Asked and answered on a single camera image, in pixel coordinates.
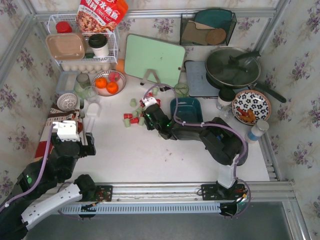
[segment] wooden board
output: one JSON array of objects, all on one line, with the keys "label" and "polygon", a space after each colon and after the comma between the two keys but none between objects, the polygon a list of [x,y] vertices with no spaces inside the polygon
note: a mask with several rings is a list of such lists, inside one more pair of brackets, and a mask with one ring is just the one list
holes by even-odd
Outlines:
[{"label": "wooden board", "polygon": [[[185,53],[183,46],[130,34],[126,41],[124,72],[143,79],[147,70],[153,69],[161,83],[174,87],[179,81]],[[153,74],[148,81],[156,82]]]}]

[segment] beige plate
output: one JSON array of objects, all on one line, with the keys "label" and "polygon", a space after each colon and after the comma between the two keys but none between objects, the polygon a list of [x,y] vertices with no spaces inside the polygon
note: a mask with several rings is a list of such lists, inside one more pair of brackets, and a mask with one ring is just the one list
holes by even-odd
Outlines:
[{"label": "beige plate", "polygon": [[46,45],[52,57],[58,61],[83,59],[87,50],[85,37],[81,33],[59,33],[46,37]]}]

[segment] frying pan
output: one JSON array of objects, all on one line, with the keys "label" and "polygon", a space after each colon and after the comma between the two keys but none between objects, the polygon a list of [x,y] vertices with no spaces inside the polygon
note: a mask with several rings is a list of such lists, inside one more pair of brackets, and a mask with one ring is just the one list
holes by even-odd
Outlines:
[{"label": "frying pan", "polygon": [[255,57],[259,56],[258,51],[247,52],[236,47],[215,49],[205,60],[208,82],[215,88],[260,89],[281,103],[285,103],[286,98],[257,82],[261,67]]}]

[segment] white bowl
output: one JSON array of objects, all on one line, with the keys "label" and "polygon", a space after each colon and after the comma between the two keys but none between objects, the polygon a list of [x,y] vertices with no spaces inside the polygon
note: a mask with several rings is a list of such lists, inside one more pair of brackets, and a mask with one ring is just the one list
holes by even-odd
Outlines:
[{"label": "white bowl", "polygon": [[92,86],[93,86],[93,87],[96,87],[96,79],[98,79],[98,78],[106,78],[107,81],[108,81],[108,79],[109,79],[108,76],[109,76],[109,74],[110,74],[111,72],[116,72],[116,73],[119,73],[119,74],[120,74],[120,79],[119,79],[118,81],[116,81],[116,84],[118,84],[119,89],[118,89],[118,91],[117,91],[116,93],[114,93],[114,94],[108,92],[107,89],[106,89],[106,90],[104,90],[104,89],[101,89],[101,90],[98,89],[98,93],[99,93],[100,96],[104,96],[104,97],[113,96],[113,95],[116,95],[116,94],[120,93],[120,92],[125,88],[125,85],[126,85],[126,78],[125,78],[125,76],[124,76],[121,72],[115,71],[115,70],[103,71],[103,72],[99,73],[99,74],[98,74],[97,76],[95,76],[95,78],[93,79],[93,81],[92,81]]},{"label": "white bowl", "polygon": [[57,106],[64,112],[71,111],[76,108],[78,98],[73,93],[62,94],[57,101]]}]

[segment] glass cup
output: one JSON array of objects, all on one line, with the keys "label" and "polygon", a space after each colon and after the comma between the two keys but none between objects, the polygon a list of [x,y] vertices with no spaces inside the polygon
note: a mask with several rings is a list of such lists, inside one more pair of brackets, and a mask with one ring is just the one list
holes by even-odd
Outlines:
[{"label": "glass cup", "polygon": [[89,75],[86,73],[80,73],[78,76],[76,76],[76,81],[83,89],[91,86]]},{"label": "glass cup", "polygon": [[78,94],[80,98],[87,100],[89,103],[99,103],[98,89],[95,86],[87,86]]},{"label": "glass cup", "polygon": [[232,107],[231,106],[224,106],[222,107],[219,117],[225,121],[226,123],[234,117],[234,113],[232,112]]}]

